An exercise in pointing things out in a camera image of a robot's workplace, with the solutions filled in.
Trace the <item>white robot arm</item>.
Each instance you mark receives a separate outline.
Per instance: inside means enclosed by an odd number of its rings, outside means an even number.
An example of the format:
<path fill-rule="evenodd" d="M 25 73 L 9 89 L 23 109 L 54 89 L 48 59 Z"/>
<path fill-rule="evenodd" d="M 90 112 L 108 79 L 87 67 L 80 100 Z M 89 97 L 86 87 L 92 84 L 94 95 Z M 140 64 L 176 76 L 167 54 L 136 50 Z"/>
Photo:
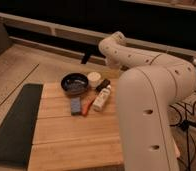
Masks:
<path fill-rule="evenodd" d="M 128 68 L 116 86 L 125 171 L 179 171 L 168 107 L 196 89 L 196 68 L 162 52 L 131 48 L 120 32 L 98 48 L 113 68 Z"/>

